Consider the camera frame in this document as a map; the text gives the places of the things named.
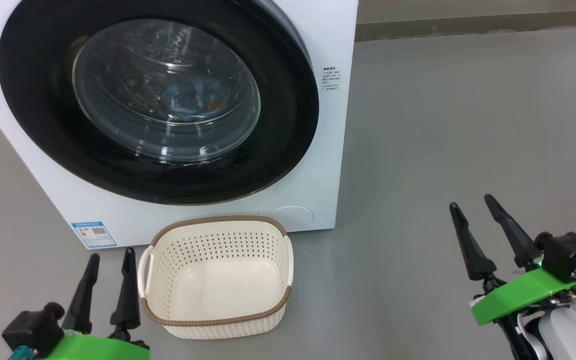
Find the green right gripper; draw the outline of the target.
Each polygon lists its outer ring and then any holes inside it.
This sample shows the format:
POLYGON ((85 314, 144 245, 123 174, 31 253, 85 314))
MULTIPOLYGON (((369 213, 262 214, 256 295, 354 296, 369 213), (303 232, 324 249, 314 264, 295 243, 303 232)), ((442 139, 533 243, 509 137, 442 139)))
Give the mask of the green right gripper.
MULTIPOLYGON (((485 194, 484 202, 494 221, 503 229, 514 253, 516 266, 538 268, 535 259, 542 255, 542 251, 537 248, 528 233, 492 194, 485 194)), ((449 212, 469 280, 483 281, 493 277, 497 267, 487 258, 474 239, 469 222, 459 205, 455 202, 450 203, 449 212)), ((482 326, 535 305, 557 293, 569 291, 573 287, 576 287, 576 281, 562 282, 545 269, 533 269, 491 290, 479 300, 471 301, 471 313, 477 324, 482 326)))

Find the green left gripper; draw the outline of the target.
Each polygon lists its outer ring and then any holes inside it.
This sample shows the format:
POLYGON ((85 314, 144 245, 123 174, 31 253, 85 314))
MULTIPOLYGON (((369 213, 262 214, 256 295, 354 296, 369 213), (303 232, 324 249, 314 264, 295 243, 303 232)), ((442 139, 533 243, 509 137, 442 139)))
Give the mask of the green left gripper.
POLYGON ((44 360, 151 360, 151 352, 143 341, 133 341, 130 330, 141 326, 140 297, 137 279, 137 256, 132 247, 125 249, 121 266, 123 280, 115 311, 110 315, 114 332, 108 337, 89 335, 92 332, 90 309, 94 285, 98 281, 100 255, 90 255, 67 312, 62 319, 63 330, 50 330, 43 335, 44 360))

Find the black round glass washer door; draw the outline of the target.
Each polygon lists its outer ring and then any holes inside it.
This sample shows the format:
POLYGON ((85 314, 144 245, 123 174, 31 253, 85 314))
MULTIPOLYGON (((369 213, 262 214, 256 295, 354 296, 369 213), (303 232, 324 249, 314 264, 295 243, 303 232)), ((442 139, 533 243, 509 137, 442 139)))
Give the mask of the black round glass washer door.
POLYGON ((306 155, 320 117, 318 85, 297 30, 260 0, 21 0, 0 38, 0 84, 14 119, 51 160, 112 193, 153 204, 240 199, 278 182, 306 155), (73 63, 98 32, 137 19, 177 22, 231 48, 260 94, 253 132, 208 161, 166 162, 128 150, 81 109, 73 63))

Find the blue cartoon print garment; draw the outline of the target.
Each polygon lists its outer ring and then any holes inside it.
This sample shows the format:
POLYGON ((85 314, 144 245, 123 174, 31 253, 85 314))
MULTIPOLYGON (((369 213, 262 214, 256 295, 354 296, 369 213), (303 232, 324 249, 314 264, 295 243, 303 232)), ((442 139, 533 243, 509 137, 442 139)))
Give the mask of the blue cartoon print garment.
POLYGON ((219 116, 224 112, 231 87, 223 80, 203 75, 178 75, 163 84, 158 104, 178 119, 219 116))

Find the white front-load washing machine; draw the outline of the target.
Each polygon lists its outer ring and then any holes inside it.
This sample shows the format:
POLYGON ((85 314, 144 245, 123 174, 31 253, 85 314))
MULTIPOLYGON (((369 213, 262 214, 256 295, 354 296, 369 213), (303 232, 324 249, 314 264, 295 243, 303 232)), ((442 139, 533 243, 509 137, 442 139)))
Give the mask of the white front-load washing machine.
MULTIPOLYGON (((220 203, 166 205, 94 186, 34 144, 14 118, 0 84, 0 130, 83 246, 71 223, 103 223, 117 248, 148 244, 162 228, 181 221, 229 215, 269 218, 270 212, 282 207, 311 210, 311 231, 334 228, 359 0, 259 1, 278 8, 295 28, 314 72, 320 110, 313 141, 302 160, 286 176, 249 196, 220 203), (339 89, 322 91, 322 71, 328 67, 341 70, 341 84, 339 89)), ((8 16, 20 2, 0 0, 0 39, 8 16)))

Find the blue energy label sticker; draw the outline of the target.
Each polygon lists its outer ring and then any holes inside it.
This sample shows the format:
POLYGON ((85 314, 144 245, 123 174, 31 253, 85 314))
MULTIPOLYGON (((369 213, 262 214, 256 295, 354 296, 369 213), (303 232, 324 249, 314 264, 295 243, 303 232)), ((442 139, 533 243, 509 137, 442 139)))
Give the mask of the blue energy label sticker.
POLYGON ((87 249, 116 248, 118 245, 101 221, 71 223, 78 239, 87 249))

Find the cream perforated laundry basket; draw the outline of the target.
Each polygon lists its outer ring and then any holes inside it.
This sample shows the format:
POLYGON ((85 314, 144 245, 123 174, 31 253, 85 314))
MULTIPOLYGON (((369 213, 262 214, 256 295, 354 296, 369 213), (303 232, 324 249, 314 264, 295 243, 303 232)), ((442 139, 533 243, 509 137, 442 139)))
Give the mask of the cream perforated laundry basket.
POLYGON ((158 232, 137 267, 141 308, 178 338, 221 340, 274 330, 294 281, 284 226, 255 215, 172 223, 158 232))

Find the round white filter cover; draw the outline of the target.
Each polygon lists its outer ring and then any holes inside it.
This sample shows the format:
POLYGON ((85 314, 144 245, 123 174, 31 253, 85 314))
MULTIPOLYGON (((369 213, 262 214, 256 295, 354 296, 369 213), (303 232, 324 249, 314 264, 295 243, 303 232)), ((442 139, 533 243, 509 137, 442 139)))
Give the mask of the round white filter cover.
POLYGON ((314 221, 313 212, 302 206, 284 206, 272 210, 268 217, 281 224, 286 232, 310 231, 314 221))

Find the small printed text label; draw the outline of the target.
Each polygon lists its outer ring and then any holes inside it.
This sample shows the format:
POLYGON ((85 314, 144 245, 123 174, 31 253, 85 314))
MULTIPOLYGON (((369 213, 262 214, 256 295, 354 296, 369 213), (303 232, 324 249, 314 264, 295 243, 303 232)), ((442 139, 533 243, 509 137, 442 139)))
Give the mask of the small printed text label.
POLYGON ((335 91, 341 86, 342 71, 337 66, 329 66, 322 69, 322 91, 335 91))

